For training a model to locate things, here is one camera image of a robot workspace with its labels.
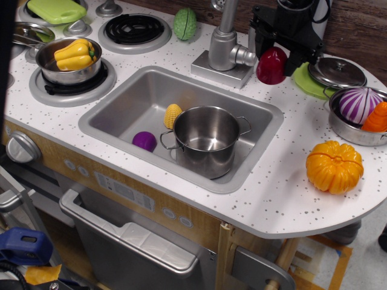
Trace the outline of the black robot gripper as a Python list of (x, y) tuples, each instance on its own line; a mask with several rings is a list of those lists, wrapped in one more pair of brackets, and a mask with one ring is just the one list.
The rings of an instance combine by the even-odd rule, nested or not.
[(322, 57), (324, 44), (313, 30), (318, 1), (278, 1), (276, 8), (256, 5), (250, 26), (255, 29), (255, 52), (260, 60), (274, 44), (290, 52), (284, 76), (290, 77), (303, 63), (315, 65)]

